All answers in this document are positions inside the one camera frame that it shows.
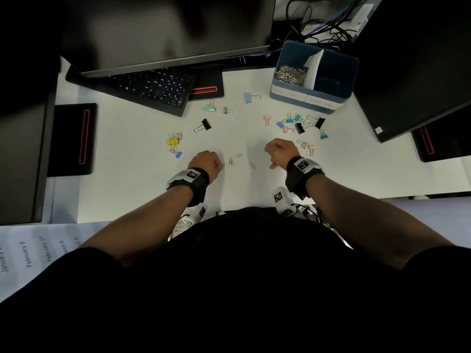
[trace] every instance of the keyboard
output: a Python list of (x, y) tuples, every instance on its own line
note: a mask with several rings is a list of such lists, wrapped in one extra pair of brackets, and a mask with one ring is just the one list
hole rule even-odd
[(175, 116), (183, 116), (196, 77), (171, 68), (86, 78), (73, 66), (68, 82), (129, 100)]

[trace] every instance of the person's right arm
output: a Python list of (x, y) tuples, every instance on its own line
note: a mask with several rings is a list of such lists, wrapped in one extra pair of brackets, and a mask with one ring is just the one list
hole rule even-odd
[[(291, 141), (274, 139), (265, 147), (270, 168), (286, 165), (299, 151)], [(345, 240), (378, 261), (402, 269), (415, 254), (453, 245), (436, 231), (389, 203), (344, 187), (324, 175), (306, 182), (315, 204)]]

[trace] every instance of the desk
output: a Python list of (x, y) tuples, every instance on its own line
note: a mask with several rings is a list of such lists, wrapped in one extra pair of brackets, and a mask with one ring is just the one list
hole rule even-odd
[[(462, 159), (422, 163), (410, 134), (377, 142), (355, 96), (332, 115), (271, 99), (268, 91), (273, 69), (224, 72), (226, 96), (216, 99), (217, 111), (203, 111), (208, 101), (192, 101), (183, 118), (68, 83), (67, 69), (65, 63), (56, 103), (98, 104), (95, 167), (90, 176), (79, 179), (79, 223), (113, 220), (155, 198), (164, 192), (166, 181), (203, 150), (215, 151), (226, 163), (208, 188), (209, 211), (272, 207), (271, 193), (285, 180), (283, 170), (268, 168), (270, 157), (263, 151), (275, 137), (316, 145), (312, 159), (324, 167), (328, 177), (373, 197), (471, 190)], [(245, 104), (243, 92), (262, 98)], [(234, 112), (223, 114), (224, 106)], [(287, 113), (326, 118), (322, 129), (329, 138), (321, 140), (316, 128), (308, 128), (302, 135), (296, 131), (284, 134), (276, 122)], [(265, 126), (265, 114), (272, 116), (270, 126)], [(204, 118), (212, 129), (195, 134), (193, 129)], [(183, 132), (179, 160), (167, 147), (169, 132)], [(302, 156), (309, 157), (309, 150), (299, 149)], [(243, 156), (234, 158), (239, 153)], [(229, 157), (235, 166), (228, 166)]]

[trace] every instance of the blue container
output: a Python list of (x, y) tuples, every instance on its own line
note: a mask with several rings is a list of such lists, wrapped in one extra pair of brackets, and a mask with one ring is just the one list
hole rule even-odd
[(350, 98), (355, 84), (358, 58), (325, 50), (321, 58), (314, 89), (298, 87), (275, 79), (282, 65), (305, 68), (308, 58), (321, 48), (306, 43), (286, 41), (273, 73), (270, 97), (303, 108), (332, 114)]

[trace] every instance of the black wrist strap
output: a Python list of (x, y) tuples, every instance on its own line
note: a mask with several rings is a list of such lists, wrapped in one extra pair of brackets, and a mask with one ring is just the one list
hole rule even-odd
[(310, 198), (306, 190), (307, 180), (314, 175), (323, 175), (322, 167), (310, 159), (301, 156), (293, 157), (286, 166), (286, 187), (296, 194), (301, 200)]
[(179, 185), (185, 185), (191, 188), (193, 191), (193, 198), (188, 206), (194, 207), (204, 202), (206, 188), (209, 185), (209, 175), (202, 168), (188, 168), (178, 172), (173, 178), (171, 178), (167, 182), (165, 189), (168, 190)]

